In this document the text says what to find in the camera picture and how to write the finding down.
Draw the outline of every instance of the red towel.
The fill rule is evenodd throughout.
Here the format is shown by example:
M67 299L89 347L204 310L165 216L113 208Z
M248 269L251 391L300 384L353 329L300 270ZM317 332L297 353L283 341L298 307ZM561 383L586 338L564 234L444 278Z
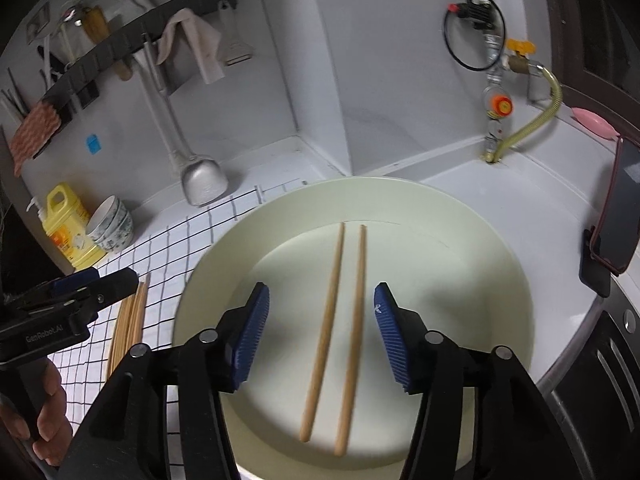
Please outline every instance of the red towel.
M60 124L62 124L60 116L49 103L40 101L33 107L9 143L9 149L14 157L15 176L20 176L24 161L38 153Z

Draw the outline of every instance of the grid pattern mat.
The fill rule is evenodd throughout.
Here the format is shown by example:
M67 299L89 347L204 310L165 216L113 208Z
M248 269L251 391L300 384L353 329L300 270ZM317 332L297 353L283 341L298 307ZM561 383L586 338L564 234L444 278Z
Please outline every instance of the grid pattern mat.
M140 237L132 247L102 262L98 267L101 276L124 267L134 269L141 279L151 272L142 341L154 350L171 346L180 295L206 249L255 207L305 184L305 180L295 179L269 189L256 186L231 195L160 232ZM104 386L119 307L117 303L99 313L89 326L91 337L87 341L49 356L62 375L66 416L74 433ZM176 480L184 478L177 387L168 387L167 399L169 462L172 479Z

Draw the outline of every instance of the yellow valve handle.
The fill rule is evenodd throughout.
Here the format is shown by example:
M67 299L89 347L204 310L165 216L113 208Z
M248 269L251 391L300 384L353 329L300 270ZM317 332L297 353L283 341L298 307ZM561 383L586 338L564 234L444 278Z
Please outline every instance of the yellow valve handle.
M509 50L513 50L518 56L526 56L527 54L535 54L536 46L530 41L520 41L520 40L512 40L509 38L507 40L506 47Z

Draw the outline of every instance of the yellow flexible hose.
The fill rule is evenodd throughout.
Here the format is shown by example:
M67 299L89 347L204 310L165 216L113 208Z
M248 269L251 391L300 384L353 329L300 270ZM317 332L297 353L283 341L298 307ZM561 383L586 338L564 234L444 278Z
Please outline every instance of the yellow flexible hose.
M515 132L512 136L509 136L498 143L494 156L490 160L487 160L490 164L498 162L504 155L504 152L506 152L511 146L517 144L522 139L547 124L551 119L553 119L555 114L558 113L560 105L562 104L562 87L560 86L560 82L548 68L540 67L540 70L551 86L551 104L530 123L521 127L521 129Z

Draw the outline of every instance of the screw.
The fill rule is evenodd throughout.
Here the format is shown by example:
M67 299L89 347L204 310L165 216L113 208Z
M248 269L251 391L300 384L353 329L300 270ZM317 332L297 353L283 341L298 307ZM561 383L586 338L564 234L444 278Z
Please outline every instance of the screw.
M147 345L138 343L137 345L133 345L131 347L131 350L129 350L129 354L131 354L131 357L142 357L144 354L146 354L148 348L149 347Z
M513 352L511 351L511 349L507 348L506 346L498 346L495 349L495 354L500 359L504 359L505 361L508 361L513 357Z
M429 330L424 335L424 338L432 345L439 345L444 341L444 336L440 332L436 332L435 330Z
M626 309L623 315L623 320L625 322L625 330L632 334L636 331L636 316L631 311L631 309Z
M202 343L213 343L216 339L218 339L218 332L213 330L212 328L207 328L200 332L198 339Z

